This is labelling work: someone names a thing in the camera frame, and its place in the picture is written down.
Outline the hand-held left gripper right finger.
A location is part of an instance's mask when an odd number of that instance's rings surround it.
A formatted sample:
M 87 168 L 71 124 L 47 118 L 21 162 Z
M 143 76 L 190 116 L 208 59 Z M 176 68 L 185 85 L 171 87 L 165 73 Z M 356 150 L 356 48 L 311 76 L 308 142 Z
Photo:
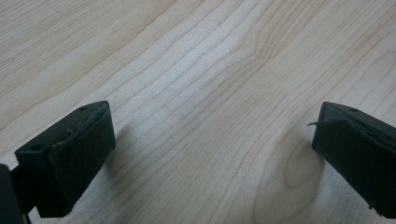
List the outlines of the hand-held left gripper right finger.
M 380 216 L 396 218 L 396 128 L 331 102 L 314 125 L 313 150 Z

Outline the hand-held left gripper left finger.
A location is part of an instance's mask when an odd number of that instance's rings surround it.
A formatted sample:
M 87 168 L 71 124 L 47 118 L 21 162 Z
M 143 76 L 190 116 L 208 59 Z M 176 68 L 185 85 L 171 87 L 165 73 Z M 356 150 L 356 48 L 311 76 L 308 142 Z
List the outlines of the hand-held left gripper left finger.
M 16 150 L 21 209 L 42 217 L 69 214 L 116 140 L 109 102 L 84 105 Z

